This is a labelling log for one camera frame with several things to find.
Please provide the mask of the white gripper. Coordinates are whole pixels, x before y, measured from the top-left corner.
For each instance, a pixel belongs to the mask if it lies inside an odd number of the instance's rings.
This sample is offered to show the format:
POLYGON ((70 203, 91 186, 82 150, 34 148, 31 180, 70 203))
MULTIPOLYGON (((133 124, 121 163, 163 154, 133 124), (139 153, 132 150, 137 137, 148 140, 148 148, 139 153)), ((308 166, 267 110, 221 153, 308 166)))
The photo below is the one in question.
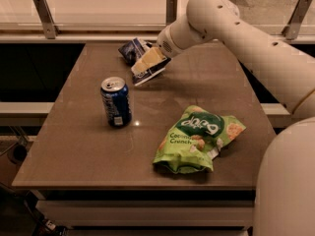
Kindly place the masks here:
POLYGON ((166 57, 174 58, 182 52, 183 50, 174 43, 171 37, 170 26, 167 26, 157 36, 157 47, 152 47, 147 50, 132 66, 131 71, 134 75, 139 75, 153 66, 158 65, 164 61, 166 57))

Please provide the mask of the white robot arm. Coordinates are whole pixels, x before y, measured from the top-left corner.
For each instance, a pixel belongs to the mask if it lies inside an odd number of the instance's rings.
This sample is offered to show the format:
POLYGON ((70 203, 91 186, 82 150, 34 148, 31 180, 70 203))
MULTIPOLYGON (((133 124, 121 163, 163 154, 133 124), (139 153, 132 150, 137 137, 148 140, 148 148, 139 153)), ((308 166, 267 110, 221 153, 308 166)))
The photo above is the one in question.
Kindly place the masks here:
POLYGON ((242 21, 228 0, 189 0, 157 37, 173 58, 217 39, 254 72, 294 124, 268 146, 259 169, 253 236, 315 236, 315 60, 242 21))

